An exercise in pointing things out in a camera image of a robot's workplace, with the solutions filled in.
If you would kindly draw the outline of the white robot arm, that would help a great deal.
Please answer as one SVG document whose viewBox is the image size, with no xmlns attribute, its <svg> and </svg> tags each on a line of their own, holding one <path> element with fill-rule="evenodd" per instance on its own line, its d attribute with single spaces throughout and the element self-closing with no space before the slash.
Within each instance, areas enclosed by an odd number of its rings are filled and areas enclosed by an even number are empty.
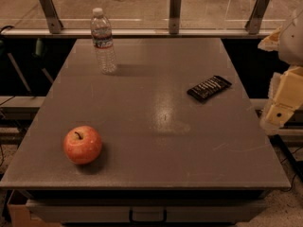
<svg viewBox="0 0 303 227">
<path fill-rule="evenodd" d="M 267 133 L 276 134 L 303 105 L 303 5 L 265 37 L 258 48 L 276 51 L 278 58 L 290 65 L 283 74 L 273 74 L 260 117 L 261 127 Z"/>
</svg>

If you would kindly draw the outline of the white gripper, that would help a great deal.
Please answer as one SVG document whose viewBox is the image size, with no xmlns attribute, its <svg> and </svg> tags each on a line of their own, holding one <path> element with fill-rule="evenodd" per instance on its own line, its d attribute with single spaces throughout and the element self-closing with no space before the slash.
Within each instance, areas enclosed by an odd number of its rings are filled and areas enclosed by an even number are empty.
<svg viewBox="0 0 303 227">
<path fill-rule="evenodd" d="M 281 26 L 258 44 L 258 49 L 278 51 Z M 268 100 L 260 117 L 260 126 L 268 134 L 277 134 L 294 112 L 303 105 L 303 67 L 291 66 L 283 74 L 274 72 Z"/>
</svg>

